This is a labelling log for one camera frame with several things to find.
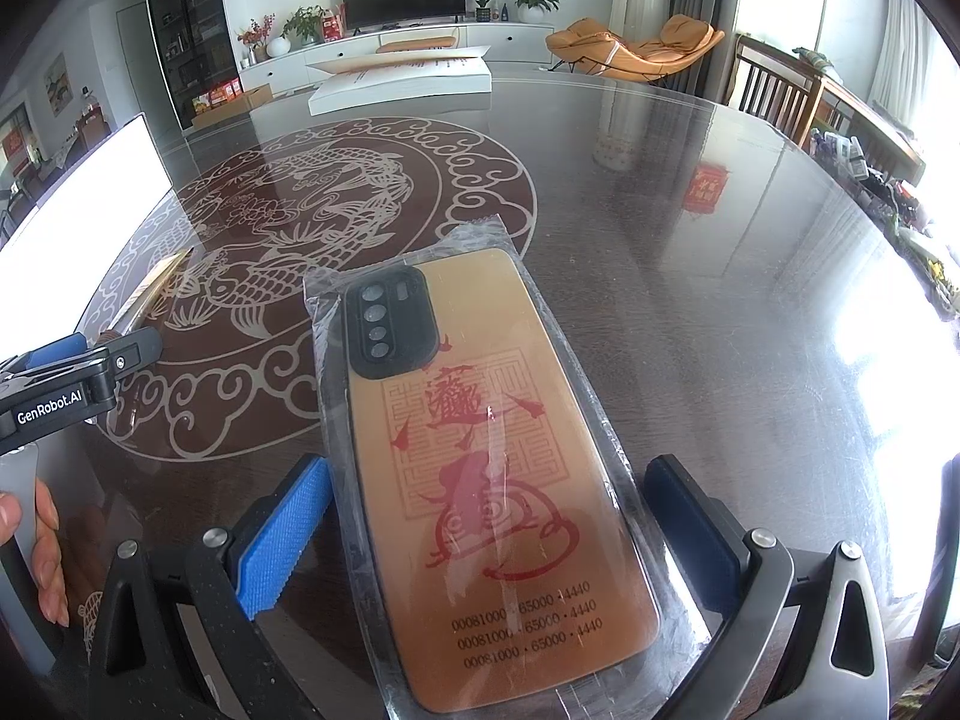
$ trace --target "clear plastic packaging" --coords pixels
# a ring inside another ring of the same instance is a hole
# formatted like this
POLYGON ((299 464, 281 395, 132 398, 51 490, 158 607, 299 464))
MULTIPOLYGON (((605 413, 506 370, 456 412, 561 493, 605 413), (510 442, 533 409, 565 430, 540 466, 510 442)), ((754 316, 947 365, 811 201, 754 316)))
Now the clear plastic packaging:
POLYGON ((305 292, 391 717, 652 716, 707 630, 500 219, 305 292))

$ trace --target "orange lounge chair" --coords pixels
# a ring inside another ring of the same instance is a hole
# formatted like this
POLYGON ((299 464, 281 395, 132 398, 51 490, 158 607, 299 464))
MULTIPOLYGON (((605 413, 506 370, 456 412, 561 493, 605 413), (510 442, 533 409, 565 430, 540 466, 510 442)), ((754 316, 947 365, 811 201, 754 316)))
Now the orange lounge chair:
POLYGON ((690 16, 673 16, 659 38, 628 43, 598 20, 581 19, 546 39, 546 46, 560 62, 579 68, 589 76, 622 81, 655 81, 685 70, 713 49, 724 33, 690 16))

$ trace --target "door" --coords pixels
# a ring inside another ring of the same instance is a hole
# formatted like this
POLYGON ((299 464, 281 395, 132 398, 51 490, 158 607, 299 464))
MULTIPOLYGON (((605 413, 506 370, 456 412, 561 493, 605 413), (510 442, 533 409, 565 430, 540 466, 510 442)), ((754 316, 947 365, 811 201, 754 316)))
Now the door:
POLYGON ((133 93, 141 111, 147 116, 147 127, 158 148, 181 136, 181 128, 167 92, 157 48, 147 15, 147 4, 138 2, 117 11, 120 45, 127 60, 127 71, 133 93))

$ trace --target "glossy tabletop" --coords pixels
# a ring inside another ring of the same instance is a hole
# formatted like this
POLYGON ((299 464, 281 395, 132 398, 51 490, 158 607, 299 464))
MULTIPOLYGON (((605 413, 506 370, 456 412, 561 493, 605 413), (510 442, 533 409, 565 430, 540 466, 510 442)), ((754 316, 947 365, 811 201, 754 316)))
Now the glossy tabletop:
MULTIPOLYGON (((111 420, 47 443, 72 607, 123 538, 232 525, 302 453, 323 453, 299 296, 310 262, 358 266, 501 213, 636 469, 672 453, 746 527, 863 546, 896 684, 940 470, 960 450, 960 360, 909 268, 805 153, 728 108, 542 71, 498 70, 488 97, 325 117, 306 101, 164 153, 178 196, 91 303, 94 337, 138 269, 195 247, 195 283, 151 319, 155 378, 111 420)), ((325 717, 382 716, 334 509, 260 622, 325 717)), ((82 635, 75 615, 79 669, 55 692, 83 683, 82 635)))

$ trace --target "vase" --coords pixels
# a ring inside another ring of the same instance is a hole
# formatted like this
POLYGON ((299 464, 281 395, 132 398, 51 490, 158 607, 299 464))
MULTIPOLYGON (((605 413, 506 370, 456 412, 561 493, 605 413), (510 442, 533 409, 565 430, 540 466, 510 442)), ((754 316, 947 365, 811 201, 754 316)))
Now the vase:
POLYGON ((283 56, 285 53, 290 52, 290 41, 287 40, 283 35, 280 35, 278 38, 272 39, 270 43, 267 43, 267 54, 270 55, 272 59, 276 59, 278 56, 283 56))
POLYGON ((520 20, 522 23, 544 23, 546 11, 539 5, 521 5, 520 20))

